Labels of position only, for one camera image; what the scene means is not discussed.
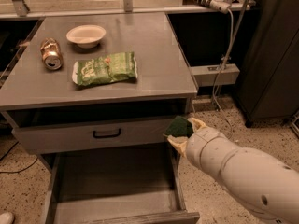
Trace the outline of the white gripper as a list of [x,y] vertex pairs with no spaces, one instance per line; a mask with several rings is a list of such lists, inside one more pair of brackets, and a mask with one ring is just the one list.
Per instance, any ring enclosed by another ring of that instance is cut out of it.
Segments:
[[185,136],[169,135],[167,141],[201,171],[219,171],[224,157],[235,149],[235,144],[220,131],[207,127],[200,119],[190,117],[187,121],[194,131],[189,140]]

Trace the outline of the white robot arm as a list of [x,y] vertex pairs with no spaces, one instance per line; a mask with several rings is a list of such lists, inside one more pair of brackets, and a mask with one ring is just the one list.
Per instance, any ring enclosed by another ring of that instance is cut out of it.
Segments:
[[299,224],[299,173],[261,150],[240,147],[200,119],[177,116],[164,136],[265,224]]

